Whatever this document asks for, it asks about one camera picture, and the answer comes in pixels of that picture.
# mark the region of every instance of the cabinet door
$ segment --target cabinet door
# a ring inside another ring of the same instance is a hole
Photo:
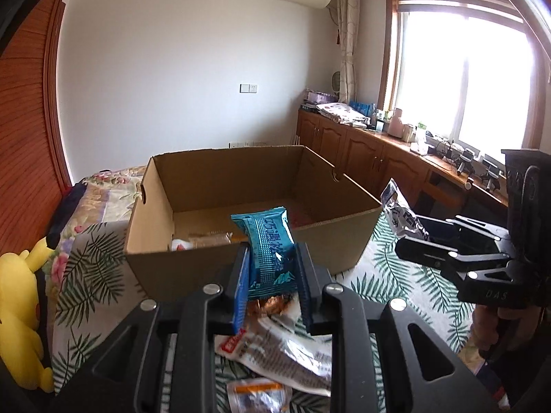
[[[378,193],[393,178],[410,207],[417,202],[421,187],[428,174],[428,167],[418,158],[395,146],[385,145],[379,168],[380,184]]]
[[[339,165],[344,149],[346,127],[342,124],[321,118],[314,150],[334,166]]]
[[[341,171],[375,197],[379,197],[377,168],[382,155],[382,142],[367,133],[348,129]]]
[[[319,117],[320,115],[316,113],[299,112],[297,135],[300,137],[300,143],[310,149],[313,149],[314,140],[316,139]]]

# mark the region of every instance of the wooden desk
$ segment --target wooden desk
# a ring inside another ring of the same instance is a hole
[[[297,135],[302,144],[376,197],[393,178],[412,207],[425,193],[457,213],[473,197],[499,215],[506,214],[507,197],[488,193],[479,177],[473,176],[475,184],[467,191],[467,176],[458,176],[453,165],[436,156],[421,157],[409,150],[408,143],[386,133],[355,129],[300,110]]]
[[[465,188],[465,183],[467,183],[467,175],[461,174],[458,176],[456,167],[442,160],[442,158],[436,157],[435,155],[425,155],[421,157],[421,155],[418,155],[415,152],[411,152],[411,150],[409,149],[409,143],[399,140],[398,138],[389,136],[386,133],[379,133],[379,132],[373,132],[371,130],[362,130],[362,129],[355,129],[355,130],[359,130],[366,135],[373,136],[374,138],[377,138],[380,141],[383,141],[385,144],[389,144],[394,147],[399,147],[404,152],[410,154],[411,156],[417,158],[418,160],[421,160],[423,163],[426,163],[429,166],[431,166],[432,172],[438,173],[446,180],[448,180],[451,183],[454,183],[456,186],[460,188],[463,188],[463,189]],[[483,198],[487,198],[489,203],[499,203],[499,204],[502,204],[505,208],[509,206],[509,201],[507,197],[502,196],[497,191],[494,191],[494,193],[489,193],[488,191],[486,191],[484,189],[484,185],[482,181],[480,180],[480,177],[473,176],[473,180],[475,181],[475,184],[473,185],[472,189],[474,189],[475,191],[481,192],[481,194],[479,195]]]

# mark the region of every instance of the robotic hand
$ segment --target robotic hand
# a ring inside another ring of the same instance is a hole
[[[403,299],[386,305],[364,300],[313,264],[305,244],[297,244],[293,253],[306,328],[312,335],[333,336],[332,413],[378,412],[371,333],[377,338],[389,413],[499,411]],[[142,302],[94,351],[50,411],[217,411],[213,339],[241,326],[248,271],[249,245],[243,244],[217,281],[177,302]]]

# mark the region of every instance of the blue snack packet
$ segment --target blue snack packet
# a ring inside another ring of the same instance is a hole
[[[293,238],[284,207],[249,214],[233,214],[231,219],[249,236],[251,264],[249,299],[263,299],[297,291],[293,274]]]

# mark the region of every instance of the green leaf pattern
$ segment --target green leaf pattern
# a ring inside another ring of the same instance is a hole
[[[455,352],[467,342],[474,306],[457,300],[457,290],[438,270],[402,261],[394,249],[398,238],[385,215],[356,267],[335,279],[365,299],[387,303],[406,300]]]
[[[128,221],[95,224],[75,238],[63,274],[53,329],[56,393],[145,298],[125,260],[127,227]]]
[[[56,312],[52,366],[56,392],[71,379],[94,347],[145,297],[123,254],[128,222],[88,227],[78,235],[65,268]],[[381,215],[358,265],[335,279],[364,299],[386,303],[400,297],[459,352],[467,341],[473,306],[457,300],[457,291],[437,270],[402,261],[396,236]],[[295,333],[308,336],[299,319]],[[375,335],[371,334],[379,411],[386,412]],[[218,411],[231,413],[226,384],[255,377],[240,363],[216,356]],[[327,413],[329,399],[293,392],[291,413]]]

